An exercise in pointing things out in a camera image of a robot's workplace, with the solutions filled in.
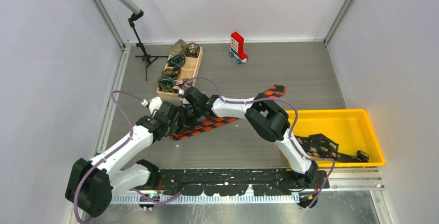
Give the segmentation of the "orange navy striped tie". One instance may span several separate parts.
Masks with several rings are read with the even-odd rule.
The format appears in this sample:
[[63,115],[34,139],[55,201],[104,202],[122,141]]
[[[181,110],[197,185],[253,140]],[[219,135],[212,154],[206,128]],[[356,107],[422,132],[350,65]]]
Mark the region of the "orange navy striped tie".
[[[285,95],[286,87],[283,85],[275,84],[265,90],[263,94],[270,98],[280,98]],[[196,136],[203,132],[207,132],[217,127],[224,126],[228,123],[236,121],[237,118],[234,117],[208,117],[203,120],[200,120],[196,126],[191,128],[186,128],[185,131],[181,131],[180,133],[174,133],[170,136],[173,140],[181,140],[186,139],[192,136]]]

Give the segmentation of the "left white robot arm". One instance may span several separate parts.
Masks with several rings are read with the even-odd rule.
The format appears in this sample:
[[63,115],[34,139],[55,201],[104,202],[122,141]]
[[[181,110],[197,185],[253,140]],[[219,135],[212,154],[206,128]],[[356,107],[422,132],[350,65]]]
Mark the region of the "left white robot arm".
[[129,133],[119,142],[90,160],[80,158],[73,164],[65,198],[74,204],[78,222],[84,222],[78,210],[96,218],[113,197],[138,186],[152,190],[158,185],[161,174],[151,162],[141,159],[128,169],[122,167],[140,151],[182,127],[178,123],[182,108],[158,97],[148,103],[148,108],[151,115],[130,125]]

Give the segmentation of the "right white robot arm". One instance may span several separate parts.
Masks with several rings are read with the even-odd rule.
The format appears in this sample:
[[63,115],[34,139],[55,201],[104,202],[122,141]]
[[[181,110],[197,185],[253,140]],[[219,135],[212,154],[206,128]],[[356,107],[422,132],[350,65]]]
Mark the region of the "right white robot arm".
[[254,98],[238,99],[221,95],[208,97],[197,88],[190,87],[182,92],[182,96],[191,107],[192,117],[247,120],[262,139],[280,149],[295,173],[296,183],[302,188],[309,188],[316,182],[318,166],[294,137],[292,130],[295,123],[289,121],[288,113],[276,103],[285,91],[284,86],[275,84]]

